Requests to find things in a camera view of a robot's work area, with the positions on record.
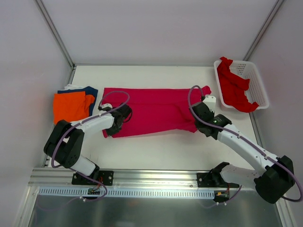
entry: white wall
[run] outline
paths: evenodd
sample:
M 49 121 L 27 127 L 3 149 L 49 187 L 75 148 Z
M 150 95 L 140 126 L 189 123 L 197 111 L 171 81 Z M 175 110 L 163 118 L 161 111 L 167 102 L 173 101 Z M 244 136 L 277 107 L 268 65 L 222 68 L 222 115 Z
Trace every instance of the white wall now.
M 303 184 L 303 1 L 287 0 L 251 61 L 260 70 L 270 99 L 267 110 L 256 112 L 266 148 L 294 162 Z M 298 198 L 295 187 L 287 194 Z M 303 203 L 291 203 L 298 226 L 303 226 Z
M 276 0 L 44 0 L 75 63 L 242 59 Z
M 0 226 L 9 227 L 52 126 L 70 68 L 33 0 L 0 1 Z

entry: plastic basket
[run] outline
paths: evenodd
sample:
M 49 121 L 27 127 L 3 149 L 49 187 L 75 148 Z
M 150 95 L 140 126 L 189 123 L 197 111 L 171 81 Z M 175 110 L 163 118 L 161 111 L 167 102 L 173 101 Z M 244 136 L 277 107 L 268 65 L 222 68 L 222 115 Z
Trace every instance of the plastic basket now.
M 219 95 L 221 100 L 221 108 L 222 109 L 230 109 L 233 108 L 231 105 L 227 105 L 222 96 L 220 81 L 218 77 L 217 67 L 221 63 L 221 60 L 214 62 L 214 71 L 216 74 L 217 85 L 219 89 Z M 232 73 L 242 77 L 244 79 L 250 79 L 250 87 L 247 91 L 245 91 L 245 95 L 250 103 L 257 102 L 259 104 L 258 109 L 266 109 L 269 107 L 269 101 L 264 89 L 263 82 L 261 80 L 261 76 L 257 70 L 257 67 L 254 63 L 250 61 L 233 61 L 230 65 L 230 70 Z

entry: white table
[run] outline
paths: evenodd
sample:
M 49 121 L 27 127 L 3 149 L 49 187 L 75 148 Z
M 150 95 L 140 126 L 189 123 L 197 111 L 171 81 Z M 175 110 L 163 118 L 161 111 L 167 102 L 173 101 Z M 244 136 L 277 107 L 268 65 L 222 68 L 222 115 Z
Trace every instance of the white table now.
M 190 88 L 208 85 L 219 97 L 213 67 L 171 66 L 78 66 L 72 84 L 92 86 L 99 90 L 97 102 L 105 87 L 124 88 Z M 255 141 L 248 113 L 222 111 L 217 99 L 216 114 L 224 114 L 243 134 Z M 98 112 L 97 104 L 94 114 Z M 104 138 L 98 133 L 87 139 L 82 154 L 100 168 L 209 170 L 226 161 L 235 166 L 252 167 L 224 144 L 200 132 L 172 130 L 128 138 Z

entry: red fabric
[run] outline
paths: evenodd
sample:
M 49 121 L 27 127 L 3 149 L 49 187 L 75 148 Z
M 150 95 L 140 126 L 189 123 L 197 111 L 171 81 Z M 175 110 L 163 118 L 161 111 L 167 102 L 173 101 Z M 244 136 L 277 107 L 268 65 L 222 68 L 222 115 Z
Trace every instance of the red fabric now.
M 202 88 L 204 95 L 209 95 L 209 86 Z M 144 135 L 172 129 L 195 132 L 194 117 L 187 103 L 189 89 L 127 89 L 106 87 L 103 96 L 111 91 L 125 91 L 130 95 L 127 103 L 133 110 L 132 118 L 123 124 L 122 130 L 114 138 Z M 102 104 L 110 103 L 119 106 L 125 101 L 125 95 L 113 93 Z M 201 101 L 201 93 L 194 89 L 191 103 Z
M 251 104 L 245 96 L 245 91 L 249 89 L 250 79 L 243 79 L 231 73 L 229 66 L 232 64 L 232 60 L 225 57 L 220 59 L 222 62 L 217 71 L 224 102 L 241 112 L 255 111 L 259 105 L 256 102 Z

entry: folded cloth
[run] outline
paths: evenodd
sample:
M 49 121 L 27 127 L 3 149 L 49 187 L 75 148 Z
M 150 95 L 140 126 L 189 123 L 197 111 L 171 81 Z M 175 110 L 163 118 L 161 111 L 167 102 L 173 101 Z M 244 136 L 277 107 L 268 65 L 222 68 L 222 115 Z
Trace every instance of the folded cloth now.
M 202 88 L 204 95 L 209 95 L 208 86 Z M 124 91 L 130 96 L 127 103 L 133 110 L 132 118 L 124 123 L 119 133 L 112 137 L 127 137 L 168 131 L 173 129 L 195 132 L 195 120 L 187 103 L 189 89 L 127 89 L 106 87 L 104 95 L 111 91 Z M 125 95 L 113 93 L 106 97 L 102 104 L 110 103 L 119 106 L 125 101 Z M 201 101 L 201 93 L 194 89 L 191 94 L 191 103 Z
M 93 87 L 81 87 L 79 89 L 80 86 L 75 86 L 75 85 L 70 85 L 68 84 L 64 89 L 65 90 L 59 90 L 58 94 L 63 94 L 63 93 L 71 93 L 71 92 L 80 92 L 80 91 L 85 91 L 86 95 L 92 95 L 94 96 L 94 102 L 89 106 L 89 116 L 93 115 L 93 110 L 94 110 L 94 106 L 96 104 L 96 99 L 97 99 L 97 95 L 98 95 L 98 90 L 94 89 Z
M 243 79 L 230 71 L 232 60 L 220 58 L 222 62 L 217 68 L 223 100 L 227 105 L 235 107 L 245 113 L 255 111 L 259 106 L 256 102 L 251 104 L 245 96 L 249 89 L 250 79 Z
M 89 117 L 89 106 L 95 101 L 94 96 L 85 95 L 84 91 L 66 94 L 54 94 L 53 122 L 78 121 Z

